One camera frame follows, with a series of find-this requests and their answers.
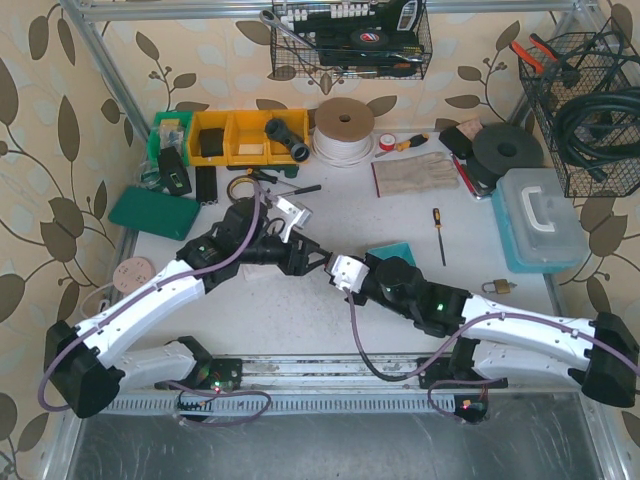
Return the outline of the teal plastic tray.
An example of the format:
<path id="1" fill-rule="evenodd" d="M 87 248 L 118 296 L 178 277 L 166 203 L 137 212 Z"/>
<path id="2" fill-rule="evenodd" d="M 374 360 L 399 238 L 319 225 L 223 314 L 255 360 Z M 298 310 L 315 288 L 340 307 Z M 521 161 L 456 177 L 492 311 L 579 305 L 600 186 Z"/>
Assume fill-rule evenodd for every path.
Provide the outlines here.
<path id="1" fill-rule="evenodd" d="M 364 263 L 371 269 L 381 268 L 385 272 L 397 272 L 416 268 L 416 262 L 407 242 L 386 244 L 370 248 Z"/>

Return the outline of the claw hammer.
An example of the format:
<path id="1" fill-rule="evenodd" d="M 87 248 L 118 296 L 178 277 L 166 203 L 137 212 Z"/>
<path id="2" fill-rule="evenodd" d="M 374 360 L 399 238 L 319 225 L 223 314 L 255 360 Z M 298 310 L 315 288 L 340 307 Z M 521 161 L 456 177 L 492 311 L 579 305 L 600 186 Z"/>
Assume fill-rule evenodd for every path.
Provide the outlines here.
<path id="1" fill-rule="evenodd" d="M 293 190 L 286 191 L 286 192 L 272 193 L 272 195 L 275 196 L 275 197 L 285 197 L 286 198 L 286 197 L 291 197 L 291 196 L 299 196 L 299 195 L 304 195 L 304 194 L 308 194 L 308 193 L 314 193 L 314 192 L 320 191 L 321 189 L 322 189 L 322 186 L 320 184 L 316 184 L 316 185 L 303 187 L 303 188 L 295 188 Z"/>

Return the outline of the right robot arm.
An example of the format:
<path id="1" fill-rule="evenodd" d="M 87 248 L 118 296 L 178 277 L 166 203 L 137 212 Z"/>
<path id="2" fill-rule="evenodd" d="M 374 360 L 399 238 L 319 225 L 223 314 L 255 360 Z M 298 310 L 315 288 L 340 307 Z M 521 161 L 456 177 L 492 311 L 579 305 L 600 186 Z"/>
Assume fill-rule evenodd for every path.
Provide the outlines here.
<path id="1" fill-rule="evenodd" d="M 333 276 L 350 306 L 373 301 L 411 320 L 423 333 L 444 339 L 415 371 L 425 372 L 449 350 L 449 371 L 436 379 L 438 385 L 567 384 L 604 405 L 635 404 L 639 344 L 614 314 L 601 312 L 594 319 L 536 315 L 429 282 L 397 256 L 345 257 Z"/>

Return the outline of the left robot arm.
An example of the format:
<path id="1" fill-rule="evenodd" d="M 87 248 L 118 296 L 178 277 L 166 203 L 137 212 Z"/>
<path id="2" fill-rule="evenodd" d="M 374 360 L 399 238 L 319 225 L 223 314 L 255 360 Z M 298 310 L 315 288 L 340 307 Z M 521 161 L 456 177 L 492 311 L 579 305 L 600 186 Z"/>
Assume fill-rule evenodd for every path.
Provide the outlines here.
<path id="1" fill-rule="evenodd" d="M 165 381 L 194 386 L 209 355 L 193 338 L 133 356 L 129 348 L 167 316 L 234 277 L 242 265 L 274 265 L 286 276 L 302 277 L 329 260 L 330 252 L 295 229 L 308 211 L 292 204 L 274 219 L 267 213 L 253 198 L 231 205 L 221 221 L 126 298 L 75 326 L 56 322 L 46 333 L 41 383 L 52 384 L 63 407 L 81 419 L 98 414 L 128 388 Z"/>

